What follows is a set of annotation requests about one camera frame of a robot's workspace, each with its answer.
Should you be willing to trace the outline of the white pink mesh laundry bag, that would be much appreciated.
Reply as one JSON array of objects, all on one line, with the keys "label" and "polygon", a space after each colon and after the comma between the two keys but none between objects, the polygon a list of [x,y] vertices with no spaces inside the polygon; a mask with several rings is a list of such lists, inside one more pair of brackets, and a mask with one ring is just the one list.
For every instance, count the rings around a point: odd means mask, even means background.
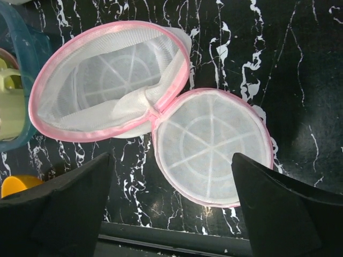
[{"label": "white pink mesh laundry bag", "polygon": [[273,168],[271,137],[240,97],[216,88],[183,91],[191,46],[184,30],[146,21],[91,28],[47,60],[29,118],[40,133],[67,142],[150,133],[156,163],[181,195],[202,206],[239,206],[233,156]]}]

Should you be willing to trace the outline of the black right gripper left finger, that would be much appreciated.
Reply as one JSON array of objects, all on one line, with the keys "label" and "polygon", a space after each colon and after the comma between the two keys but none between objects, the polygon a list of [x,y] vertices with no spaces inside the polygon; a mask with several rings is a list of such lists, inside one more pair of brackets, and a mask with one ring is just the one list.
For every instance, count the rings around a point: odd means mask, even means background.
[{"label": "black right gripper left finger", "polygon": [[1,200],[1,256],[93,256],[114,161],[104,153]]}]

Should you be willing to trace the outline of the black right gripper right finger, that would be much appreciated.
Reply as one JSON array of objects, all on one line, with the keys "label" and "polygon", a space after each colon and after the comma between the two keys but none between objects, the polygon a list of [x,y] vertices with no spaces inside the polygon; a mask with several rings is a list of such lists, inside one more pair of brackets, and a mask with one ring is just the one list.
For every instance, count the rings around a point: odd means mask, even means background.
[{"label": "black right gripper right finger", "polygon": [[342,195],[241,153],[232,171],[253,256],[342,256]]}]

